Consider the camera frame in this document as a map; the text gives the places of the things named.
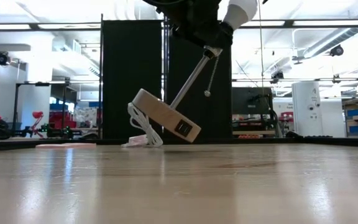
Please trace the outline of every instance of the ceiling pipe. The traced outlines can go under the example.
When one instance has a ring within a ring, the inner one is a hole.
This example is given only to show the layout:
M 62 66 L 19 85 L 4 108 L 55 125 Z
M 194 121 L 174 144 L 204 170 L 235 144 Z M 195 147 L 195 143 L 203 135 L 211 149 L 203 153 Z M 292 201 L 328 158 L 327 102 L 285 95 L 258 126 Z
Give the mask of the ceiling pipe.
M 118 20 L 128 20 L 126 14 L 126 7 L 123 5 L 122 0 L 114 0 L 114 15 Z
M 333 30 L 335 28 L 301 28 L 301 29 L 295 29 L 292 31 L 292 51 L 295 52 L 295 50 L 297 49 L 296 47 L 296 38 L 295 38 L 295 34 L 298 31 L 306 31 L 306 30 Z
M 136 20 L 135 16 L 135 1 L 134 0 L 127 0 L 126 1 L 126 15 L 129 20 Z
M 142 0 L 134 0 L 134 10 L 136 19 L 158 19 L 155 7 Z
M 296 5 L 296 8 L 294 8 L 294 10 L 292 10 L 292 12 L 290 13 L 290 17 L 289 19 L 294 19 L 298 13 L 300 12 L 300 9 L 302 8 L 302 6 L 304 5 L 304 2 L 300 2 L 298 5 Z M 266 41 L 265 43 L 269 42 L 273 37 L 276 37 L 280 32 L 283 32 L 282 30 L 276 30 Z M 271 70 L 273 67 L 276 66 L 276 64 L 281 61 L 282 58 L 277 59 L 274 63 L 272 63 L 269 67 L 267 67 L 264 71 L 262 71 L 263 74 L 265 74 L 265 72 Z
M 31 11 L 21 2 L 16 2 L 16 4 L 24 11 L 24 14 L 32 19 L 36 23 L 41 23 L 41 21 L 31 13 Z
M 358 34 L 358 28 L 337 29 L 310 48 L 306 49 L 300 58 L 312 58 L 339 45 Z

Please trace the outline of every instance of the black monitor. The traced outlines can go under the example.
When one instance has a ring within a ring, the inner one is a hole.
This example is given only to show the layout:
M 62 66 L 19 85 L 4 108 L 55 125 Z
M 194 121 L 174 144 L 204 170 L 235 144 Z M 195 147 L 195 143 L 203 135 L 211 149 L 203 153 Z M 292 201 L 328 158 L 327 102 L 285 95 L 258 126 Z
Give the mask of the black monitor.
M 233 87 L 232 114 L 270 114 L 272 89 L 265 87 Z

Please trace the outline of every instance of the black partition panel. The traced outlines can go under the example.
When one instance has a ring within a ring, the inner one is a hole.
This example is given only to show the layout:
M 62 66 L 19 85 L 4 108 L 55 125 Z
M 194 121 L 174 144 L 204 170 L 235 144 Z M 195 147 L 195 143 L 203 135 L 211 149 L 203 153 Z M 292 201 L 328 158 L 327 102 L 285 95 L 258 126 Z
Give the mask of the black partition panel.
M 161 76 L 160 21 L 103 22 L 103 138 L 144 134 L 129 124 L 127 105 L 141 88 L 161 98 Z
M 170 39 L 166 99 L 171 103 L 203 56 L 204 50 L 185 40 Z M 231 126 L 231 50 L 222 52 L 212 82 L 211 96 L 205 97 L 216 59 L 208 62 L 177 111 L 201 127 L 199 141 L 232 138 Z M 173 134 L 164 133 L 165 138 Z

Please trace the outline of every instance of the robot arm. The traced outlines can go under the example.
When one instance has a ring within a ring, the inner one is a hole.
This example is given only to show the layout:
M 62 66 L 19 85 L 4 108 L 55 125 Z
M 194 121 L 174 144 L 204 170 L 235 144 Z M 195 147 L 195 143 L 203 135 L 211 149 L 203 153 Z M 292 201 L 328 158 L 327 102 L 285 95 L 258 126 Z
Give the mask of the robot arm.
M 230 0 L 227 14 L 218 21 L 221 0 L 143 0 L 157 7 L 172 22 L 172 33 L 204 47 L 223 49 L 232 44 L 233 32 L 251 20 L 258 0 Z

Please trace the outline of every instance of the ceiling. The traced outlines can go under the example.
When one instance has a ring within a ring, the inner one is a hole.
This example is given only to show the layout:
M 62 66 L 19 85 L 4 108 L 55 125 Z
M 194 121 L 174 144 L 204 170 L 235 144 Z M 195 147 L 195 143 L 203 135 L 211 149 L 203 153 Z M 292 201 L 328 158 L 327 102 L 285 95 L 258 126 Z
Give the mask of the ceiling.
M 222 0 L 219 17 L 226 14 L 229 0 Z M 141 0 L 1 0 L 0 23 L 23 22 L 99 22 L 101 14 L 105 19 L 158 19 L 154 7 Z M 269 0 L 263 5 L 257 19 L 358 19 L 358 0 Z M 282 71 L 285 78 L 331 78 L 335 74 L 342 77 L 358 77 L 358 34 L 341 43 L 344 55 L 328 57 L 323 54 L 296 64 L 292 57 L 333 34 L 338 29 L 240 29 L 234 34 L 232 46 L 233 79 L 239 80 L 234 86 L 255 86 L 261 82 L 249 79 L 270 78 L 271 74 Z M 63 36 L 75 39 L 82 46 L 82 54 L 92 63 L 99 63 L 98 31 L 62 32 L 0 32 L 0 44 L 36 44 L 41 38 Z M 75 65 L 67 65 L 64 60 L 54 70 L 56 77 L 76 77 Z M 81 75 L 77 80 L 90 80 Z M 277 93 L 288 93 L 293 82 L 280 82 L 271 85 Z M 321 82 L 321 91 L 330 90 L 332 82 Z M 342 82 L 335 88 L 352 92 L 358 82 Z M 97 90 L 97 85 L 83 86 L 82 90 Z

